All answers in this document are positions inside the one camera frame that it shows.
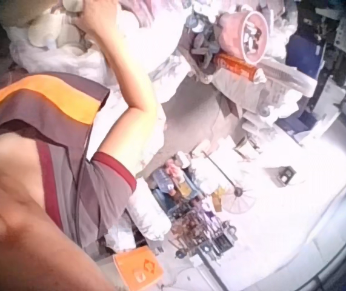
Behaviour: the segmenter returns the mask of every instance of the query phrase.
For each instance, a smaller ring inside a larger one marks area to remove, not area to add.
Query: person
[[[65,73],[0,80],[0,290],[111,290],[82,248],[122,215],[157,108],[116,29],[117,4],[85,0],[77,23],[128,104],[90,162],[88,136],[109,89]]]

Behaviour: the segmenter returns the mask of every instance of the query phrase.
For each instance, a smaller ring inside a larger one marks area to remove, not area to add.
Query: cord
[[[169,284],[166,284],[166,285],[165,285],[165,284],[161,284],[161,286],[160,286],[161,291],[163,291],[165,288],[171,288],[171,287],[173,287],[173,286],[177,283],[178,276],[179,276],[181,273],[183,273],[184,271],[190,270],[190,269],[194,269],[194,268],[195,268],[195,267],[188,267],[188,268],[186,268],[186,269],[183,269],[183,270],[179,271],[179,272],[177,273],[177,275],[175,275],[173,282],[171,282],[171,283],[169,283]]]
[[[217,111],[217,115],[216,115],[216,118],[215,118],[215,121],[213,121],[213,124],[212,126],[210,127],[210,132],[211,132],[211,137],[210,137],[210,141],[212,142],[213,140],[213,137],[215,136],[215,133],[213,132],[213,128],[215,127],[216,125],[216,122],[217,122],[217,119],[219,118],[219,115],[220,115],[220,111],[221,111],[221,100],[222,100],[222,94],[218,94],[218,96],[216,96],[216,100],[218,100],[218,97],[219,97],[219,100],[217,101],[217,103],[219,104],[219,110]]]

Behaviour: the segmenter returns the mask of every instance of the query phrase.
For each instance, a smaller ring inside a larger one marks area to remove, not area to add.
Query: orange notebook
[[[154,253],[147,247],[113,256],[116,268],[130,291],[141,291],[154,285],[162,277],[163,270]]]

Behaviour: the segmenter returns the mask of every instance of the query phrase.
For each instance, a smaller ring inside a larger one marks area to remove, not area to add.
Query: small fan
[[[228,180],[228,182],[235,188],[233,193],[225,193],[221,197],[222,199],[222,208],[232,214],[242,214],[250,210],[255,202],[256,198],[250,194],[246,194],[246,192],[250,192],[251,190],[243,190],[242,188],[236,186],[234,182],[225,174],[220,167],[205,153],[203,154],[207,157],[209,161],[223,174],[223,176]]]

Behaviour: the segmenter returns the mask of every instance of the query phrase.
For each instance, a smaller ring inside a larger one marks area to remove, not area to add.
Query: hand
[[[84,9],[75,24],[93,38],[116,31],[118,0],[84,0]]]

